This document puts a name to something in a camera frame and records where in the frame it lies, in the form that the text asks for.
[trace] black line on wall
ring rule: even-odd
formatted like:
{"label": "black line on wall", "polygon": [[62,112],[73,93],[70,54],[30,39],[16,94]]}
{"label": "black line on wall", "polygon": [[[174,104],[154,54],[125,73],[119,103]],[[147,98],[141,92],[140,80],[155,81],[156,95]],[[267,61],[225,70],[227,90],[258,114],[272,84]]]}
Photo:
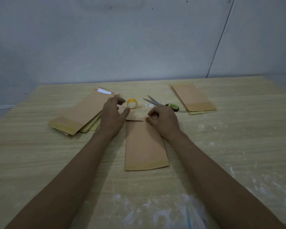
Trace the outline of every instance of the black line on wall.
{"label": "black line on wall", "polygon": [[214,53],[214,55],[213,55],[213,59],[212,59],[211,65],[210,65],[210,67],[209,67],[208,74],[206,75],[206,78],[209,76],[210,69],[211,69],[211,66],[212,66],[213,60],[214,60],[214,58],[215,58],[215,55],[216,55],[216,52],[217,52],[218,46],[219,46],[219,44],[220,44],[220,41],[221,41],[222,35],[225,33],[226,25],[227,25],[227,22],[228,22],[228,19],[229,19],[229,16],[230,16],[230,13],[231,13],[231,10],[232,10],[232,7],[233,7],[233,4],[234,4],[234,0],[233,0],[233,2],[232,2],[232,5],[231,5],[231,8],[230,8],[230,11],[229,11],[228,17],[227,17],[227,19],[226,19],[226,23],[225,23],[224,29],[223,29],[223,31],[222,31],[222,33],[221,33],[221,36],[220,36],[220,39],[219,39],[219,41],[218,41],[218,44],[217,44],[217,47],[216,47],[215,53]]}

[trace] wood grain surface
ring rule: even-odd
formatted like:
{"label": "wood grain surface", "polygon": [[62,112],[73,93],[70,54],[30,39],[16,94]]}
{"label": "wood grain surface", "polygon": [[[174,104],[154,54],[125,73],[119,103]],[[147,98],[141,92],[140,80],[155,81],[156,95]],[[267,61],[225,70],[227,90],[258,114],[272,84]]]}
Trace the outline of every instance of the wood grain surface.
{"label": "wood grain surface", "polygon": [[[192,83],[217,112],[189,115],[169,84]],[[0,228],[47,185],[93,132],[68,137],[48,121],[96,87],[177,104],[182,130],[286,222],[286,91],[263,77],[41,85],[0,120]],[[93,187],[70,228],[218,228],[175,152],[170,167],[124,171],[125,126],[108,146]]]}

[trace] tape roll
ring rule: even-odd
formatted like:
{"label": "tape roll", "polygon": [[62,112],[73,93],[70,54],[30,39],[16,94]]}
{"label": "tape roll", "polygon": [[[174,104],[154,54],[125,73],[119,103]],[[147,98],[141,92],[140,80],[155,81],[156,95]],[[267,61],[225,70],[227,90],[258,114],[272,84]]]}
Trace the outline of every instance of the tape roll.
{"label": "tape roll", "polygon": [[127,107],[129,107],[130,109],[135,109],[138,106],[138,102],[136,99],[129,99],[127,100]]}

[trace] white paper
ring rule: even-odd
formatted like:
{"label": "white paper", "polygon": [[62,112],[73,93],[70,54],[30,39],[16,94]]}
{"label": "white paper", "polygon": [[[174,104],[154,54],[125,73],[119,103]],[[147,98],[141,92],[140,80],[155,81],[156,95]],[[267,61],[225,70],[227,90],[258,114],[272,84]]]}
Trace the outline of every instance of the white paper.
{"label": "white paper", "polygon": [[104,89],[101,89],[101,88],[98,89],[98,92],[102,92],[102,93],[105,93],[105,94],[111,94],[112,93],[112,92],[108,92],[108,91],[106,91]]}

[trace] gray wall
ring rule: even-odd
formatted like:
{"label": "gray wall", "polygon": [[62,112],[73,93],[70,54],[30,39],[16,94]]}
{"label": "gray wall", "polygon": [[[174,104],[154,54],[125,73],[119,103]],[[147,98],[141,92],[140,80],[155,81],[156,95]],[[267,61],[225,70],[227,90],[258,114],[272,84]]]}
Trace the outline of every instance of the gray wall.
{"label": "gray wall", "polygon": [[266,73],[286,74],[286,0],[0,0],[0,105],[37,84]]}

